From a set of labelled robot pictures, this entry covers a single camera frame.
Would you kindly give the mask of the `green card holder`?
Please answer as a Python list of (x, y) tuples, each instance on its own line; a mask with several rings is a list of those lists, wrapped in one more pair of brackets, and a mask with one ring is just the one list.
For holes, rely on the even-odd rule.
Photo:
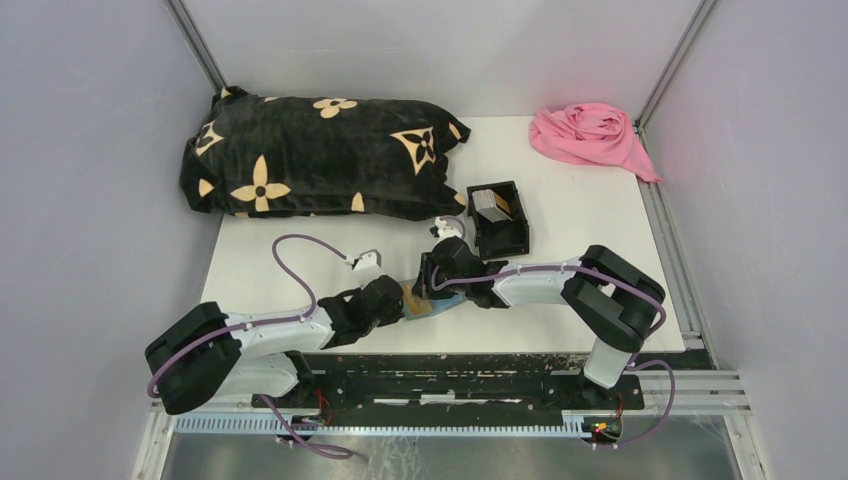
[[(400, 284), (401, 288), (404, 284), (413, 284), (413, 286), (414, 286), (414, 283), (412, 281), (406, 281), (406, 282), (403, 282), (403, 283)], [(450, 309), (456, 308), (459, 305), (462, 305), (463, 303), (465, 303), (467, 301), (465, 296), (461, 295), (461, 294), (453, 295), (452, 297), (447, 298), (447, 299), (426, 299), (426, 300), (429, 300), (430, 303), (431, 303), (431, 306), (432, 306), (431, 312), (429, 312), (428, 314), (425, 314), (425, 315), (418, 316), (418, 317), (408, 318), (405, 315), (405, 308), (404, 308), (404, 305), (403, 305), (404, 318), (407, 321), (412, 321), (412, 320), (437, 316), (437, 315), (440, 315), (440, 314), (442, 314), (442, 313), (444, 313), (444, 312), (446, 312)]]

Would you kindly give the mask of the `gold credit card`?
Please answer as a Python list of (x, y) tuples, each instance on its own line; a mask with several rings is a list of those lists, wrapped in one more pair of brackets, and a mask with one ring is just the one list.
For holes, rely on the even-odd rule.
[(412, 287), (413, 284), (404, 284), (402, 286), (405, 315), (408, 318), (413, 318), (431, 312), (432, 306), (430, 301), (417, 296), (412, 291)]

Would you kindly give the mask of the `black card box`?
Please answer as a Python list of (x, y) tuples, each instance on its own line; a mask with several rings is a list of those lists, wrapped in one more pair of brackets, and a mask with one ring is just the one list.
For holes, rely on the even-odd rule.
[(467, 188), (474, 245), (483, 260), (530, 253), (529, 222), (514, 181)]

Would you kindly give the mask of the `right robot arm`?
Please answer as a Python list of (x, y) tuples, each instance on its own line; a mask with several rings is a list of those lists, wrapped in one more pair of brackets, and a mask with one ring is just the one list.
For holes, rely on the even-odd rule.
[(483, 309), (570, 307), (595, 336), (577, 382), (580, 400), (591, 408), (617, 396), (622, 373), (667, 318), (663, 287), (602, 245), (565, 261), (523, 264), (485, 261), (464, 240), (447, 238), (422, 255), (409, 295), (409, 306), (462, 297)]

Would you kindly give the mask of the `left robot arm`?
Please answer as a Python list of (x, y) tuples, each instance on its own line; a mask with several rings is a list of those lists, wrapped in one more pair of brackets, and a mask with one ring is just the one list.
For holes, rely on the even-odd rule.
[(148, 393), (170, 415), (232, 395), (303, 406), (315, 391), (304, 354), (354, 344), (402, 316), (403, 289), (387, 275), (322, 298), (314, 309), (253, 315), (201, 303), (147, 346)]

